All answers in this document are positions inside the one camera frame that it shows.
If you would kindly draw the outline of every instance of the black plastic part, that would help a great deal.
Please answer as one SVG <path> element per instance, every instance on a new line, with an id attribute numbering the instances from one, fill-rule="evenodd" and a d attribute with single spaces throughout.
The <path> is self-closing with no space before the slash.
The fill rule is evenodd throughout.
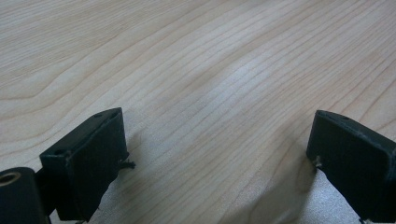
<path id="1" fill-rule="evenodd" d="M 17 167 L 0 173 L 0 223 L 48 224 L 35 171 Z"/>
<path id="2" fill-rule="evenodd" d="M 40 155 L 46 213 L 56 208 L 61 220 L 90 220 L 128 155 L 121 108 L 85 120 Z"/>
<path id="3" fill-rule="evenodd" d="M 317 111 L 307 157 L 363 220 L 396 221 L 396 143 L 358 122 Z"/>

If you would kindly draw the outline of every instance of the wooden table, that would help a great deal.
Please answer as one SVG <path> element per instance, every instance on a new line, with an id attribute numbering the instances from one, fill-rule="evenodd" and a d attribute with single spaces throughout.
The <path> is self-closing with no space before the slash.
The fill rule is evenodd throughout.
<path id="1" fill-rule="evenodd" d="M 359 223 L 304 152 L 317 109 L 396 139 L 395 60 L 392 0 L 2 1 L 0 169 L 120 106 L 90 223 Z"/>

